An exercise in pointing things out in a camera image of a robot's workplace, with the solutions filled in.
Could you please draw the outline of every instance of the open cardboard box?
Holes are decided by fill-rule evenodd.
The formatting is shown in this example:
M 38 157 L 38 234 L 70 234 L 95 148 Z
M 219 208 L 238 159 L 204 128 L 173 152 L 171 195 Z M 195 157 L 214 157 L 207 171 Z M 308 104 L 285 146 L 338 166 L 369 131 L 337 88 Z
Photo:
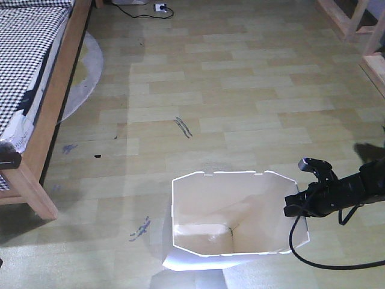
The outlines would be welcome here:
M 260 255 L 289 253 L 295 217 L 285 217 L 285 196 L 297 183 L 266 171 L 195 172 L 172 182 L 164 223 L 163 265 L 175 271 L 224 269 Z M 309 241 L 302 217 L 293 245 Z

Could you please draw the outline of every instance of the mattress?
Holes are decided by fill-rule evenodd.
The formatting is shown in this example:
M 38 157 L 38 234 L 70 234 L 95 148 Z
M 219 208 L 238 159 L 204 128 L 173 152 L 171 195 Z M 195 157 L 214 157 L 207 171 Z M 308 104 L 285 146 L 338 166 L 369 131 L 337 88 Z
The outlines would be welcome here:
M 1 0 L 0 8 L 70 7 L 75 0 Z
M 62 7 L 0 10 L 0 151 L 25 150 L 68 15 Z M 8 185 L 0 178 L 4 189 Z

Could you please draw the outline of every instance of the power strip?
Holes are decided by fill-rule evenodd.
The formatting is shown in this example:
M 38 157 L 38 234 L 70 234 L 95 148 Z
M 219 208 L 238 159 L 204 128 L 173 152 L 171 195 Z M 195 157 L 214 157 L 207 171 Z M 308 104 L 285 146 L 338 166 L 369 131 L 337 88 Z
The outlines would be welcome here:
M 154 11 L 167 13 L 167 4 L 166 3 L 155 3 L 154 4 Z

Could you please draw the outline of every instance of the bed leg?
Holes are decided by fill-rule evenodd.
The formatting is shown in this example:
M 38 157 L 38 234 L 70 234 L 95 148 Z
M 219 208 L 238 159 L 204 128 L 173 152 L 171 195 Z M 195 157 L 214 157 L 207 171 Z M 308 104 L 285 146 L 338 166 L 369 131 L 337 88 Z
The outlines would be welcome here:
M 1 173 L 43 220 L 57 219 L 58 209 L 23 161 L 18 169 Z

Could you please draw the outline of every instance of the ink stain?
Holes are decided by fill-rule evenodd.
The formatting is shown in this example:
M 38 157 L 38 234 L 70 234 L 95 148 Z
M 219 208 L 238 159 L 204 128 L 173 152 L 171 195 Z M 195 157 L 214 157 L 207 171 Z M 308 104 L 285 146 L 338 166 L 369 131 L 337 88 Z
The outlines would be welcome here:
M 190 138 L 193 136 L 190 130 L 188 129 L 186 123 L 184 123 L 181 118 L 177 117 L 176 119 L 174 119 L 174 121 L 178 125 L 178 127 L 183 131 L 186 138 Z
M 146 232 L 147 232 L 147 227 L 150 225 L 150 223 L 151 223 L 150 217 L 147 216 L 147 217 L 144 219 L 143 225 L 141 225 L 141 226 L 137 229 L 137 231 L 136 231 L 135 233 L 130 234 L 130 237 L 134 237 L 134 236 L 135 236 L 135 238 L 132 238 L 132 239 L 130 239 L 129 241 L 130 241 L 130 242 L 133 242 L 133 241 L 135 241 L 138 237 L 140 237 L 141 235 L 143 235 L 144 233 L 146 233 Z
M 66 146 L 63 146 L 62 152 L 64 155 L 68 155 L 77 146 L 77 144 L 67 144 Z

